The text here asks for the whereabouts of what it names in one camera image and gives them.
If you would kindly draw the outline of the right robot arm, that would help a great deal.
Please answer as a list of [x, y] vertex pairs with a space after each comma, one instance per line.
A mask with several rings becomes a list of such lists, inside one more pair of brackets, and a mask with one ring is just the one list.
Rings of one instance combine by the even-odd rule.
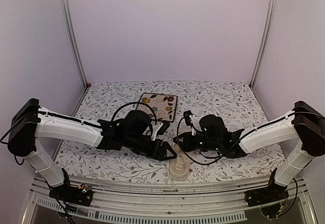
[[228, 131], [223, 119], [207, 115], [200, 119], [199, 132], [176, 133], [173, 141], [187, 155], [194, 150], [218, 151], [222, 158], [242, 158], [261, 148], [297, 140], [288, 158], [275, 169], [263, 198], [272, 202], [282, 194], [295, 176], [315, 158], [324, 155], [324, 116], [303, 101], [284, 115], [251, 129]]

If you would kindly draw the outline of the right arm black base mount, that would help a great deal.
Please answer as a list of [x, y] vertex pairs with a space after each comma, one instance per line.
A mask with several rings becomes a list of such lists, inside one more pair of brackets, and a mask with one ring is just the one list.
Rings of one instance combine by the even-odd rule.
[[280, 201], [289, 196], [287, 186], [281, 186], [275, 183], [276, 170], [277, 168], [271, 173], [266, 187], [245, 192], [244, 200], [249, 207]]

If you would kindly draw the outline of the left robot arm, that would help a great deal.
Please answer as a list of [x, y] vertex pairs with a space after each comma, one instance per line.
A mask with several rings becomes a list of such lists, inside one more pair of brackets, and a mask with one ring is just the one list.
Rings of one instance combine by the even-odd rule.
[[1, 143], [15, 157], [27, 161], [65, 201], [75, 197], [75, 189], [70, 186], [67, 173], [44, 150], [41, 138], [82, 143], [100, 150], [124, 147], [158, 161], [177, 157], [171, 145], [158, 138], [169, 127], [168, 123], [150, 118], [141, 110], [131, 110], [122, 119], [116, 115], [114, 113], [110, 120], [79, 119], [50, 111], [32, 98], [12, 118]]

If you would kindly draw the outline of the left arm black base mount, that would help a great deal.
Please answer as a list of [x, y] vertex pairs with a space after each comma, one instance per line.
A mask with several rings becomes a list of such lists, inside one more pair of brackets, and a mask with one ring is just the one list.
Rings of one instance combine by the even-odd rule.
[[82, 183], [79, 186], [71, 186], [68, 173], [63, 171], [63, 184], [57, 187], [50, 187], [49, 197], [61, 200], [64, 203], [77, 204], [89, 207], [93, 197], [92, 186]]

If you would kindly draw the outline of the white lace sneaker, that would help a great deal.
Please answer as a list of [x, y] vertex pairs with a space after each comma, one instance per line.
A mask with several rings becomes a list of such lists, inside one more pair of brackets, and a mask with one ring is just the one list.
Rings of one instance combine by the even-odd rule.
[[172, 149], [177, 157], [167, 161], [168, 176], [171, 180], [183, 181], [189, 176], [190, 160], [177, 144], [173, 144]]

